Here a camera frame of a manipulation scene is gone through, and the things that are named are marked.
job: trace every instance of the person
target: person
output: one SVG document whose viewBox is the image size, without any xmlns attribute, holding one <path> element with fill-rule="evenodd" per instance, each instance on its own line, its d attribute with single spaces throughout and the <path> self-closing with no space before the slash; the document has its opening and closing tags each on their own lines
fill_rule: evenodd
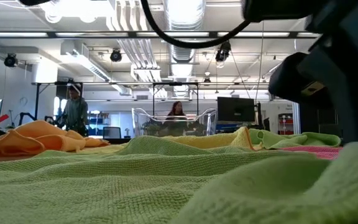
<svg viewBox="0 0 358 224">
<path fill-rule="evenodd" d="M 73 85 L 68 88 L 70 99 L 67 101 L 63 117 L 65 118 L 66 130 L 73 130 L 86 136 L 88 121 L 88 104 L 84 98 L 80 98 L 80 88 Z"/>
<path fill-rule="evenodd" d="M 183 112 L 183 107 L 180 101 L 176 101 L 172 105 L 172 109 L 168 116 L 186 116 Z M 186 118 L 167 118 L 166 120 L 187 120 Z M 166 121 L 164 126 L 167 129 L 167 135 L 169 136 L 182 136 L 183 131 L 188 129 L 186 121 Z"/>
</svg>

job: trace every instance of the gray shirt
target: gray shirt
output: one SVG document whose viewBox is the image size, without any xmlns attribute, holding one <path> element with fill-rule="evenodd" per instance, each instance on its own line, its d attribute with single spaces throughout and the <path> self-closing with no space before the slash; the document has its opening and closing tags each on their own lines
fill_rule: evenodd
<svg viewBox="0 0 358 224">
<path fill-rule="evenodd" d="M 85 125 L 88 125 L 88 104 L 85 100 L 81 99 L 81 109 L 80 109 L 80 99 L 68 100 L 65 111 L 63 114 L 67 115 L 66 125 L 73 126 L 76 124 L 79 118 L 81 121 L 84 121 Z"/>
</svg>

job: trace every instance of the woman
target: woman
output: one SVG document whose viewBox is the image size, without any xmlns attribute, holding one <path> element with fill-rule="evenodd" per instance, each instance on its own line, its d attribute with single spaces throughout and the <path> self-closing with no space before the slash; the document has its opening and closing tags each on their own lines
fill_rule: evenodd
<svg viewBox="0 0 358 224">
<path fill-rule="evenodd" d="M 183 112 L 183 107 L 180 101 L 176 101 L 172 105 L 171 112 L 169 112 L 168 116 L 186 116 Z M 186 118 L 167 118 L 166 120 L 187 120 Z M 167 129 L 168 136 L 182 136 L 184 130 L 187 130 L 187 122 L 186 121 L 166 121 L 164 122 L 164 126 Z"/>
</svg>

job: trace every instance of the pink towel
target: pink towel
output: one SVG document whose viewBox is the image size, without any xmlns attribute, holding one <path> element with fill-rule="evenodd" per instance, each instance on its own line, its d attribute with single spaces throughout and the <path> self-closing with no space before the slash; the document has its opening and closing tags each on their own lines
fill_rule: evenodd
<svg viewBox="0 0 358 224">
<path fill-rule="evenodd" d="M 281 150 L 291 152 L 310 152 L 316 154 L 320 159 L 336 159 L 341 147 L 321 147 L 321 146 L 296 146 L 283 148 Z"/>
</svg>

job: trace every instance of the man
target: man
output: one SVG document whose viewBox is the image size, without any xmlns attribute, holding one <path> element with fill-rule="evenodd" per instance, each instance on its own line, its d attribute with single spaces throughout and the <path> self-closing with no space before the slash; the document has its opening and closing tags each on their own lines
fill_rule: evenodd
<svg viewBox="0 0 358 224">
<path fill-rule="evenodd" d="M 88 104 L 83 98 L 80 98 L 80 88 L 70 86 L 68 93 L 70 99 L 67 101 L 63 117 L 65 118 L 65 124 L 67 130 L 73 130 L 80 133 L 82 136 L 87 135 L 86 125 L 88 122 Z"/>
</svg>

